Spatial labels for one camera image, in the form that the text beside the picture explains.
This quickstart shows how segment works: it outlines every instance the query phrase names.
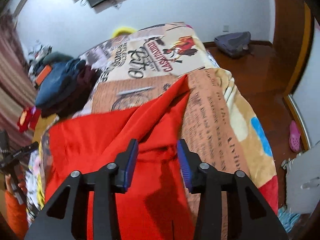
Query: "pile of clothes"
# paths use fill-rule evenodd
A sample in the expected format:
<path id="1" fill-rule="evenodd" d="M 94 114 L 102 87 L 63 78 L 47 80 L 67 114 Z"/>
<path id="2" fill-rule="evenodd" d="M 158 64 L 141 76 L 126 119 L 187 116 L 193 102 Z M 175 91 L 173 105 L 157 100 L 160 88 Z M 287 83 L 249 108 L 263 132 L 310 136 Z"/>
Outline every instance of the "pile of clothes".
<path id="1" fill-rule="evenodd" d="M 42 81 L 36 97 L 41 117 L 52 114 L 67 117 L 83 108 L 100 73 L 86 65 L 85 60 L 54 52 L 46 56 L 38 71 L 50 65 L 51 72 Z"/>
<path id="2" fill-rule="evenodd" d="M 52 51 L 50 45 L 42 45 L 40 41 L 37 41 L 35 46 L 30 49 L 27 57 L 29 63 L 28 77 L 34 84 L 37 75 L 40 73 L 39 67 L 41 67 L 44 58 Z"/>

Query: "wooden floor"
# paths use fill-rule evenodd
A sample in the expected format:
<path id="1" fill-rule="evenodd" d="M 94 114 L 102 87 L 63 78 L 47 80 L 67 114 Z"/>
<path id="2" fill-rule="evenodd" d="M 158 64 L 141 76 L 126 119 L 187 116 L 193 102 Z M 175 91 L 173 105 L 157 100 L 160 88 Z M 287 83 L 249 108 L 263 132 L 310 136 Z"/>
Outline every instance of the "wooden floor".
<path id="1" fill-rule="evenodd" d="M 279 207 L 285 204 L 284 159 L 296 156 L 289 148 L 292 120 L 283 101 L 283 92 L 293 69 L 282 64 L 269 46 L 252 45 L 254 55 L 231 59 L 215 48 L 208 50 L 220 67 L 231 71 L 236 85 L 250 103 L 270 143 L 279 181 Z"/>

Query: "blue jacket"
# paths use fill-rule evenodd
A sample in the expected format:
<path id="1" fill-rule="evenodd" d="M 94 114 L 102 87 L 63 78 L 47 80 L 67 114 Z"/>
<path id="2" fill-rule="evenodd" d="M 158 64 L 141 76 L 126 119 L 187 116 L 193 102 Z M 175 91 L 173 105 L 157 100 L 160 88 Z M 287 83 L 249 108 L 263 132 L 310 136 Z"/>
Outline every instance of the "blue jacket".
<path id="1" fill-rule="evenodd" d="M 53 64 L 52 71 L 41 83 L 36 97 L 36 107 L 49 108 L 64 100 L 76 89 L 76 79 L 85 60 L 72 59 Z"/>

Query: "metal screw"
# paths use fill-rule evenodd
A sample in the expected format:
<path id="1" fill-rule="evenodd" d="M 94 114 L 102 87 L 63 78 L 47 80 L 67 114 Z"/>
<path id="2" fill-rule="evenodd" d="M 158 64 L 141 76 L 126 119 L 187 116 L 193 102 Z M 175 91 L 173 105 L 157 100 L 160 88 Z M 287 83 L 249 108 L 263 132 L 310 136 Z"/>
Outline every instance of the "metal screw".
<path id="1" fill-rule="evenodd" d="M 203 170 L 207 170 L 210 167 L 210 165 L 208 163 L 200 163 L 199 167 Z"/>
<path id="2" fill-rule="evenodd" d="M 70 175 L 71 175 L 71 177 L 76 178 L 80 175 L 80 171 L 73 171 L 73 172 L 71 172 Z"/>
<path id="3" fill-rule="evenodd" d="M 115 169 L 117 167 L 117 164 L 115 164 L 115 163 L 108 163 L 108 165 L 107 165 L 107 169 L 108 170 L 113 170 L 113 169 Z"/>
<path id="4" fill-rule="evenodd" d="M 236 171 L 236 175 L 240 178 L 243 178 L 245 176 L 245 173 L 243 171 Z"/>

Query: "wooden door frame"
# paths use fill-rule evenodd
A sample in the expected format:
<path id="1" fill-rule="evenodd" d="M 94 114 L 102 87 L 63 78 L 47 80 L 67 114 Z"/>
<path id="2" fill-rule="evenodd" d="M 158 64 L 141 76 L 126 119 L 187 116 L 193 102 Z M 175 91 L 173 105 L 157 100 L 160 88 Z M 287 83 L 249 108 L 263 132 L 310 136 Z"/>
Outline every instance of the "wooden door frame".
<path id="1" fill-rule="evenodd" d="M 301 77 L 303 75 L 303 72 L 306 68 L 306 65 L 308 63 L 310 50 L 312 46 L 313 41 L 313 34 L 314 34 L 314 21 L 315 18 L 311 14 L 310 8 L 306 3 L 304 3 L 304 9 L 305 9 L 305 24 L 304 24 L 304 33 L 303 33 L 303 40 L 301 45 L 301 50 L 299 53 L 299 57 L 297 60 L 297 64 L 294 68 L 293 74 L 290 78 L 290 81 L 288 83 L 287 88 L 284 91 L 284 101 L 286 102 L 297 126 L 299 131 L 301 132 L 301 140 L 303 144 L 303 149 L 305 151 L 309 150 L 311 148 L 310 138 L 308 136 L 305 124 L 303 122 L 303 119 L 299 113 L 299 110 L 292 98 L 292 94 L 297 88 L 297 85 L 299 84 Z"/>

